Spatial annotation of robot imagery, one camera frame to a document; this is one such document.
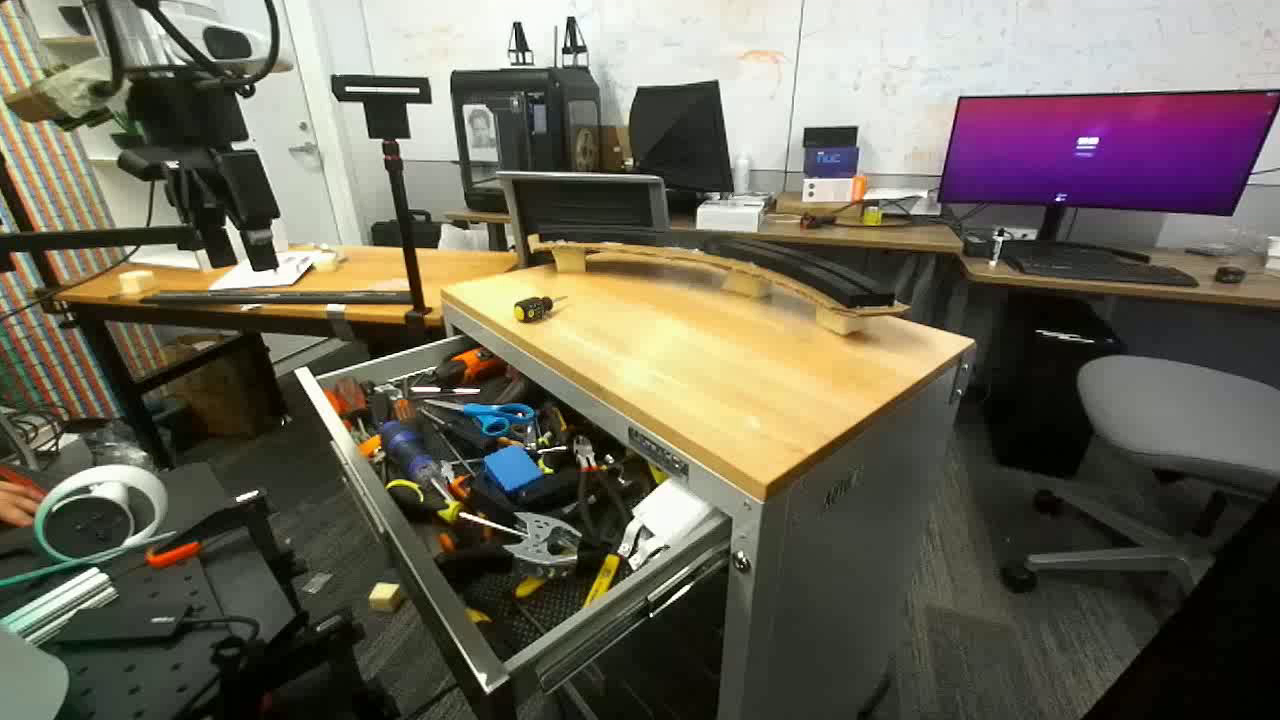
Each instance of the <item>open drawer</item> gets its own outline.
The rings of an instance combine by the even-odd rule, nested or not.
[[[521,709],[537,709],[544,697],[565,686],[578,666],[589,666],[600,652],[619,642],[633,627],[655,619],[665,609],[685,601],[689,589],[694,589],[708,575],[721,575],[728,563],[728,515],[710,506],[693,532],[685,532],[671,546],[665,546],[635,572],[619,575],[600,601],[575,601],[569,602],[569,611],[557,617],[557,624],[529,636],[529,642],[494,649],[490,636],[476,627],[476,611],[469,609],[461,589],[441,572],[436,546],[423,540],[423,529],[397,506],[397,500],[382,487],[382,475],[361,451],[350,427],[326,400],[326,386],[334,382],[403,378],[411,370],[436,367],[441,359],[465,347],[472,347],[472,339],[448,337],[326,375],[311,375],[309,367],[298,367],[295,375],[331,436],[331,451],[344,463],[350,495],[361,500],[373,532],[386,546],[414,611],[423,617],[426,630],[448,655],[461,686],[469,692],[476,713],[514,716]]]

